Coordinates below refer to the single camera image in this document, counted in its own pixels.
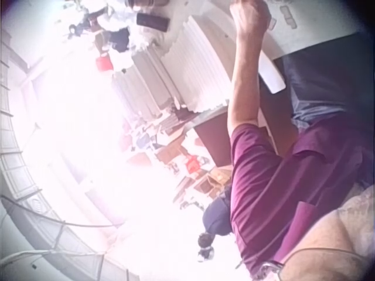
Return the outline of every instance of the red container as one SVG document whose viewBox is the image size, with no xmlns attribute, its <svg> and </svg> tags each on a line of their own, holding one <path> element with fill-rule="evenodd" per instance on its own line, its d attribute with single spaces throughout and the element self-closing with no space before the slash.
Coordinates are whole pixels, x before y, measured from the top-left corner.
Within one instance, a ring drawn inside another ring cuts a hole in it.
<svg viewBox="0 0 375 281">
<path fill-rule="evenodd" d="M 200 171 L 200 163 L 197 156 L 188 155 L 185 160 L 186 170 L 189 174 Z"/>
<path fill-rule="evenodd" d="M 96 58 L 96 67 L 100 72 L 105 72 L 108 70 L 113 70 L 113 64 L 111 62 L 111 57 L 109 54 Z"/>
</svg>

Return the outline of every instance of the person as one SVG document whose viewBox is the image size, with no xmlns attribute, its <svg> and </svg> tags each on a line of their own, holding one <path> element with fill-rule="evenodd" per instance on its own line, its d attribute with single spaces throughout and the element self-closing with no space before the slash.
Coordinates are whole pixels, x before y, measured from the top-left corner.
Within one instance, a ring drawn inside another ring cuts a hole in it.
<svg viewBox="0 0 375 281">
<path fill-rule="evenodd" d="M 290 253 L 355 184 L 365 189 L 374 183 L 374 138 L 349 107 L 348 96 L 356 94 L 348 87 L 350 77 L 343 83 L 329 59 L 285 59 L 299 136 L 284 158 L 278 156 L 257 121 L 258 61 L 270 11 L 263 0 L 235 0 L 230 10 L 237 30 L 227 120 L 233 162 L 230 222 L 243 263 L 254 276 L 262 262 Z"/>
<path fill-rule="evenodd" d="M 212 243 L 216 235 L 226 236 L 232 232 L 230 224 L 230 194 L 231 184 L 224 188 L 203 212 L 205 232 L 199 235 L 199 255 L 208 259 L 213 251 Z"/>
<path fill-rule="evenodd" d="M 357 281 L 375 260 L 374 186 L 321 218 L 281 262 L 254 280 Z"/>
</svg>

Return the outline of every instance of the blue jeans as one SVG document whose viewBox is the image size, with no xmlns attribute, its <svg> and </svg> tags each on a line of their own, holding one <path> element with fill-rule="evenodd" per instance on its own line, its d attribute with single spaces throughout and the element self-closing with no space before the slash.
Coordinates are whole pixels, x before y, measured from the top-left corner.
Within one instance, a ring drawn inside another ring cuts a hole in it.
<svg viewBox="0 0 375 281">
<path fill-rule="evenodd" d="M 299 131 L 338 112 L 373 120 L 374 53 L 371 43 L 351 35 L 282 58 Z"/>
</svg>

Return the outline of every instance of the hand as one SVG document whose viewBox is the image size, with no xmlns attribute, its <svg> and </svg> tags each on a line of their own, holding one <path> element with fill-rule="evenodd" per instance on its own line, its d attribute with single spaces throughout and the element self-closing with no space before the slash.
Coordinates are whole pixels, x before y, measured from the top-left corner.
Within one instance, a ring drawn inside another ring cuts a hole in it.
<svg viewBox="0 0 375 281">
<path fill-rule="evenodd" d="M 263 38 L 271 21 L 270 10 L 264 0 L 234 0 L 230 12 L 237 29 L 237 37 Z"/>
</svg>

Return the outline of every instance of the baseball cap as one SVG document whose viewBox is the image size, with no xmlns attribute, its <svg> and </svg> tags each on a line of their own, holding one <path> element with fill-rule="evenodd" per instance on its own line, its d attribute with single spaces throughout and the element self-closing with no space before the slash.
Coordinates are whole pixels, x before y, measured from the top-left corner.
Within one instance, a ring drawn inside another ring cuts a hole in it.
<svg viewBox="0 0 375 281">
<path fill-rule="evenodd" d="M 226 236 L 232 232 L 230 205 L 222 196 L 215 198 L 203 213 L 203 225 L 212 235 Z"/>
</svg>

